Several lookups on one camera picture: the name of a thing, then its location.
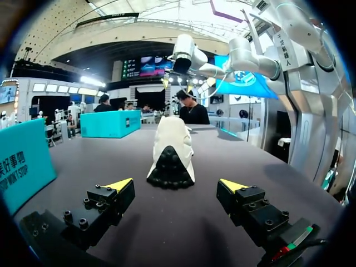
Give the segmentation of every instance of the black t-shirt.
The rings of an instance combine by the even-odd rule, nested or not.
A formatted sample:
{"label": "black t-shirt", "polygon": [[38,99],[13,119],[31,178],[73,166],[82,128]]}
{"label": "black t-shirt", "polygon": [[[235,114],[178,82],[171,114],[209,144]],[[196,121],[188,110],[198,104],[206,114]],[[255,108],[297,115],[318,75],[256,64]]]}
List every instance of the black t-shirt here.
{"label": "black t-shirt", "polygon": [[96,109],[94,109],[94,112],[106,112],[106,111],[113,111],[112,106],[100,104],[99,106],[96,107]]}
{"label": "black t-shirt", "polygon": [[210,124],[207,110],[200,104],[194,107],[182,107],[179,111],[179,118],[185,124]]}

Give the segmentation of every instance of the white partition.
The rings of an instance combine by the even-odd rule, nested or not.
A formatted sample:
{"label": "white partition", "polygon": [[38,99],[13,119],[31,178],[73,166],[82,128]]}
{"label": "white partition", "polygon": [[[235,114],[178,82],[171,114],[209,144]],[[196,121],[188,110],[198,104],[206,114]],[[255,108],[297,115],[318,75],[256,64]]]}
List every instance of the white partition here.
{"label": "white partition", "polygon": [[17,121],[20,122],[31,120],[29,108],[35,96],[70,96],[70,92],[78,93],[80,89],[82,92],[90,93],[90,95],[94,95],[95,92],[95,95],[97,95],[99,92],[97,86],[84,83],[21,77],[11,79],[16,79],[19,83]]}

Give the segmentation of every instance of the white wall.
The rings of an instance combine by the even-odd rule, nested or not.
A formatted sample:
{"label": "white wall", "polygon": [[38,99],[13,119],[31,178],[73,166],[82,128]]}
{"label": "white wall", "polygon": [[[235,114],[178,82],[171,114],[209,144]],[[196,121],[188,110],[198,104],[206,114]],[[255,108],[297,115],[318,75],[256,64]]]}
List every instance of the white wall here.
{"label": "white wall", "polygon": [[69,93],[59,93],[59,92],[33,92],[33,86],[35,83],[44,83],[51,85],[62,85],[68,87],[77,87],[77,88],[88,88],[98,90],[97,86],[90,86],[83,83],[76,82],[62,82],[55,80],[47,80],[47,79],[37,79],[37,78],[14,78],[18,80],[18,108],[17,108],[17,121],[28,121],[31,120],[29,115],[29,108],[32,104],[32,99],[35,96],[70,96]]}

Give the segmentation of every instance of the cable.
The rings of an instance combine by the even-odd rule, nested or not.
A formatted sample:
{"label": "cable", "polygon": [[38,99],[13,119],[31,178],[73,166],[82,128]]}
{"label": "cable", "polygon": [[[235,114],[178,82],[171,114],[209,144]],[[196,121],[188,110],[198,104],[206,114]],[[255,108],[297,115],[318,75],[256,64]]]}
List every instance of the cable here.
{"label": "cable", "polygon": [[293,255],[295,253],[300,252],[301,250],[305,250],[307,248],[311,248],[313,246],[322,246],[322,245],[327,245],[328,241],[325,239],[315,239],[309,242],[306,242],[305,244],[301,244],[297,246],[295,249],[290,250],[289,252],[283,254],[281,257],[279,257],[276,260],[281,260],[282,258],[288,257],[290,255]]}
{"label": "cable", "polygon": [[183,92],[185,92],[188,96],[192,97],[192,98],[195,98],[195,99],[198,99],[198,100],[203,100],[203,99],[208,99],[210,97],[212,97],[214,94],[216,94],[216,92],[220,89],[220,86],[222,85],[222,83],[224,82],[224,80],[226,79],[227,75],[229,74],[229,72],[227,74],[224,75],[223,79],[221,80],[221,83],[219,84],[219,86],[216,88],[216,90],[208,95],[207,97],[204,97],[204,98],[200,98],[200,97],[196,97],[196,96],[192,96],[191,94],[189,94],[187,91],[185,91],[185,89],[183,88],[182,84],[180,81],[178,81],[178,84],[180,86],[180,88],[182,89]]}

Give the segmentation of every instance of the ceiling light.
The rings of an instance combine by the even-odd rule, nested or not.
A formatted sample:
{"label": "ceiling light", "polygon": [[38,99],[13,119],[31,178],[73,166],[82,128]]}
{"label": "ceiling light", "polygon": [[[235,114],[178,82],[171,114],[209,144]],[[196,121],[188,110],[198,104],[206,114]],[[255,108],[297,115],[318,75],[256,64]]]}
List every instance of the ceiling light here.
{"label": "ceiling light", "polygon": [[95,85],[95,86],[100,86],[100,87],[105,87],[106,86],[105,83],[100,82],[100,81],[98,81],[96,79],[93,79],[93,78],[86,77],[86,76],[80,77],[80,81],[83,82],[83,83],[87,83],[89,85]]}

